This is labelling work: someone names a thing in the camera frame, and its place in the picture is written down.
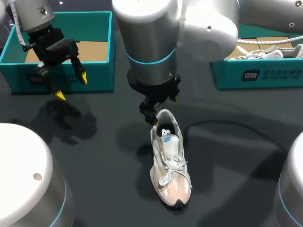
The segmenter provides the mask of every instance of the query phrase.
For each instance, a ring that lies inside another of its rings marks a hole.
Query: teal storage bin
[[[112,12],[58,12],[53,27],[59,27],[66,38],[76,42],[107,42],[106,61],[81,61],[87,72],[88,84],[81,84],[75,77],[70,62],[53,67],[51,73],[64,93],[112,91],[115,74],[115,33]],[[25,41],[28,35],[23,34]],[[23,52],[15,27],[0,56],[0,71],[9,84],[12,93],[47,93],[40,78],[33,73],[39,62],[25,63],[27,53]]]
[[[294,38],[299,34],[271,31],[240,25],[240,38]],[[297,46],[302,41],[293,42]],[[214,81],[218,89],[303,87],[303,59],[222,60],[212,63]]]

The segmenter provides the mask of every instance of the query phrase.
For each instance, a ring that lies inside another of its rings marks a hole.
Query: sneaker
[[[294,48],[280,48],[272,46],[264,51],[265,54],[279,50],[284,58],[303,58],[303,44],[298,44]]]
[[[237,49],[241,51],[244,56],[237,58],[230,58],[230,60],[238,60],[238,59],[282,59],[283,54],[279,49],[273,49],[269,51],[264,50],[255,50],[251,52],[247,52],[243,47],[237,46]]]
[[[192,188],[184,158],[182,133],[169,110],[161,110],[157,119],[157,125],[151,130],[151,182],[167,206],[180,209],[187,204]]]

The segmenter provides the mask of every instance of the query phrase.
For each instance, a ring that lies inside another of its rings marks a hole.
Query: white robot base
[[[33,131],[0,124],[0,227],[71,227],[72,193]]]
[[[280,227],[303,227],[303,133],[293,143],[281,173],[274,215]]]

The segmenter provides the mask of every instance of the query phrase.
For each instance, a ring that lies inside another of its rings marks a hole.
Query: white shoelace
[[[244,56],[238,57],[238,58],[232,58],[232,59],[258,59],[258,58],[266,58],[266,54],[264,53],[264,50],[255,50],[251,52],[247,52],[244,48],[237,46],[237,49],[245,54]]]
[[[182,173],[184,166],[187,164],[187,162],[184,160],[184,155],[182,155],[182,156],[174,155],[173,156],[174,161],[178,162],[178,164],[176,166],[171,166],[168,162],[166,162],[165,158],[163,156],[163,153],[161,153],[161,158],[165,165],[165,170],[167,170],[166,175],[159,180],[159,185],[161,187],[166,186],[171,181],[173,174],[181,174],[182,176],[184,176],[187,179],[187,181],[190,185],[190,188],[192,188],[189,177],[186,174]]]

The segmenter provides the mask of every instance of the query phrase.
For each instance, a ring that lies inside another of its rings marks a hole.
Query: dark table surface
[[[51,1],[55,11],[111,10],[110,1]],[[301,89],[218,91],[208,64],[178,52],[181,93],[161,108],[185,137],[190,204],[169,211],[153,189],[150,126],[143,96],[127,83],[116,32],[115,90],[104,94],[12,96],[0,76],[0,122],[37,132],[76,203],[75,227],[274,227],[273,196],[287,151],[303,128]]]

